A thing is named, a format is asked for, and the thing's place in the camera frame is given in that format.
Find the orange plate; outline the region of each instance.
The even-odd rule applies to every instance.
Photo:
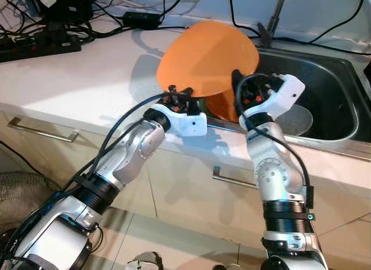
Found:
[[[204,21],[173,42],[158,67],[157,80],[165,91],[176,85],[178,92],[191,87],[194,97],[211,96],[231,89],[234,69],[249,75],[258,63],[258,51],[243,32]]]
[[[238,123],[237,113],[233,105],[233,89],[228,89],[223,93],[206,97],[205,100],[206,107],[213,115],[224,121]]]

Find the faucet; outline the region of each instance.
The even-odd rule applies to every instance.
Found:
[[[278,0],[276,4],[276,8],[274,10],[274,13],[271,19],[269,20],[267,28],[265,28],[263,24],[261,23],[257,24],[257,28],[259,29],[259,33],[261,35],[261,40],[260,40],[261,46],[265,46],[265,47],[272,46],[273,36],[277,29],[277,25],[279,22],[279,14],[281,13],[281,9],[283,7],[284,2],[285,0]]]

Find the cabinet drawer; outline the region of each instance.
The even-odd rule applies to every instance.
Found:
[[[2,137],[10,141],[10,146],[30,159],[30,162],[60,185],[63,185],[75,172],[91,160],[98,152],[104,136],[78,130],[78,137],[73,143],[56,140],[8,127],[16,115],[3,114]],[[74,129],[55,125],[45,121],[22,117],[20,125],[58,136],[68,136]]]
[[[158,218],[164,222],[261,248],[260,193],[212,179],[221,174],[253,181],[253,172],[158,149],[147,162]]]
[[[77,130],[78,137],[73,143],[69,143],[9,128],[8,123],[15,116],[1,113],[0,139],[21,153],[44,175],[60,185],[64,185],[71,176],[93,159],[104,141],[104,136],[82,130]],[[68,136],[73,131],[70,127],[31,118],[21,118],[20,124],[58,136]],[[134,213],[155,217],[146,165],[139,176],[118,195],[112,205]]]
[[[354,221],[319,237],[329,267],[371,269],[371,222]]]

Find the white cabinet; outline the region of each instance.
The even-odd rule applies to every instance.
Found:
[[[253,182],[251,170],[218,165],[207,158],[157,150],[148,161],[158,218],[170,224],[261,248],[265,230],[258,190],[212,179],[213,166],[221,174]],[[315,187],[318,235],[371,211],[369,198],[336,186]]]
[[[161,149],[147,164],[159,220],[261,249],[259,191],[212,179],[214,165],[250,182],[252,171]]]
[[[371,222],[353,221],[319,237],[330,268],[371,269]]]
[[[21,153],[34,167],[60,185],[73,176],[97,154],[104,136],[77,130],[79,136],[73,143],[48,138],[7,127],[15,115],[0,113],[0,140]],[[21,118],[20,125],[68,136],[73,128],[55,125],[31,118]],[[155,209],[148,170],[143,167],[138,178],[131,182],[116,198],[113,206],[155,217]]]

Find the black electronic device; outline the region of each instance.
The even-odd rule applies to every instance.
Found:
[[[65,26],[59,22],[50,22],[43,31],[32,36],[0,39],[0,63],[78,51],[81,51],[78,36],[67,34]]]
[[[125,27],[140,28],[142,30],[153,30],[160,24],[160,14],[143,12],[125,12],[122,16]]]
[[[93,16],[90,0],[32,0],[43,17],[49,19],[82,19]]]

